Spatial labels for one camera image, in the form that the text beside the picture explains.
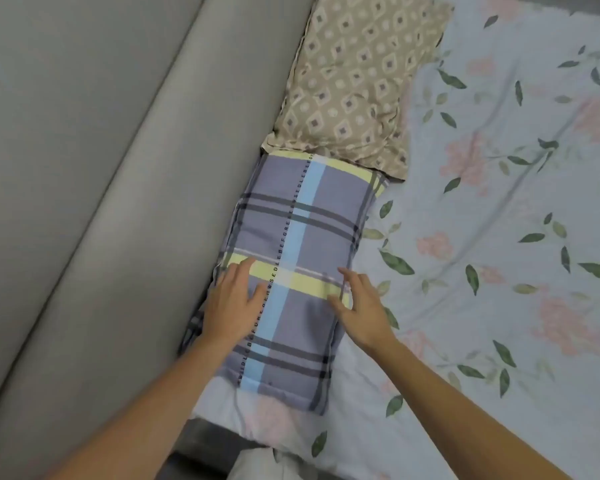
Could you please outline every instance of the left hand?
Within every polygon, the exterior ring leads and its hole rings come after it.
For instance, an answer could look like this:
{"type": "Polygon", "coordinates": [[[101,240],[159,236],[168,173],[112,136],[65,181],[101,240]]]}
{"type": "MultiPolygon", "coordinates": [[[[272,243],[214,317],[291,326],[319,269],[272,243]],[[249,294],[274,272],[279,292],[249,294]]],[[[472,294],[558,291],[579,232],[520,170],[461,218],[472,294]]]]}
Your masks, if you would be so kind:
{"type": "Polygon", "coordinates": [[[248,258],[232,263],[220,276],[209,293],[201,338],[220,341],[231,350],[251,332],[267,295],[267,285],[259,283],[249,299],[249,270],[254,262],[248,258]]]}

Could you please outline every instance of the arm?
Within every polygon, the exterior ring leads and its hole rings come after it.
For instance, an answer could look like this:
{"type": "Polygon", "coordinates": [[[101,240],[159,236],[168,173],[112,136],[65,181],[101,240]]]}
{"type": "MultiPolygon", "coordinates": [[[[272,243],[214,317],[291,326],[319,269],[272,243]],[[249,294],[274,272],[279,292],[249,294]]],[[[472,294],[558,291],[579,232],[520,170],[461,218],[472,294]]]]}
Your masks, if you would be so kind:
{"type": "Polygon", "coordinates": [[[340,271],[351,284],[353,309],[329,302],[349,336],[398,388],[460,480],[568,476],[431,371],[394,336],[366,274],[340,271]]]}
{"type": "Polygon", "coordinates": [[[48,480],[153,480],[205,386],[247,336],[266,288],[248,297],[253,259],[232,264],[209,295],[202,335],[165,374],[76,451],[48,480]]]}

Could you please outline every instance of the floral bed sheet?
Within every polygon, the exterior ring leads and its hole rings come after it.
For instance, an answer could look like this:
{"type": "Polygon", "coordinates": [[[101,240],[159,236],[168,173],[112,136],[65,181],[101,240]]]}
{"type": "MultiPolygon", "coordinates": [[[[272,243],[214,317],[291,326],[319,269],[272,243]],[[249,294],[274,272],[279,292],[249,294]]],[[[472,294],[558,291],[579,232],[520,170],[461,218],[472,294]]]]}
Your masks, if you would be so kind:
{"type": "MultiPolygon", "coordinates": [[[[450,0],[404,104],[405,184],[354,268],[396,335],[576,479],[600,479],[600,17],[450,0]]],[[[344,338],[327,413],[216,378],[196,414],[343,478],[454,478],[384,373],[344,338]]]]}

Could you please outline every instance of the gray wall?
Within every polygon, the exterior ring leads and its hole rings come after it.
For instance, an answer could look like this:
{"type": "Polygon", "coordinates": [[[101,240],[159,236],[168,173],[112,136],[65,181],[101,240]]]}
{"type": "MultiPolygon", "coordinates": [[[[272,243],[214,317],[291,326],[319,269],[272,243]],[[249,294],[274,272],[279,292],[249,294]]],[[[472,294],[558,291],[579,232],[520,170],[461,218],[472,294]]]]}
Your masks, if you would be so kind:
{"type": "Polygon", "coordinates": [[[0,384],[201,0],[0,0],[0,384]]]}

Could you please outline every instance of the right hand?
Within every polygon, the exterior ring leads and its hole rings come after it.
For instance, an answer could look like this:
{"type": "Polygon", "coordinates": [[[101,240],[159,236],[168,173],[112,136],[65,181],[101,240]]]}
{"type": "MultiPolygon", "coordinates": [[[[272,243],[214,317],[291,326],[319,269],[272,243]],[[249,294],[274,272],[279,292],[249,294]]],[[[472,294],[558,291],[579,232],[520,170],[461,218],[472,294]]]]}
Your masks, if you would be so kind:
{"type": "Polygon", "coordinates": [[[336,295],[327,297],[329,304],[353,342],[366,354],[373,356],[382,347],[396,340],[380,296],[366,274],[358,274],[343,267],[339,267],[338,271],[351,286],[353,309],[344,306],[336,295]]]}

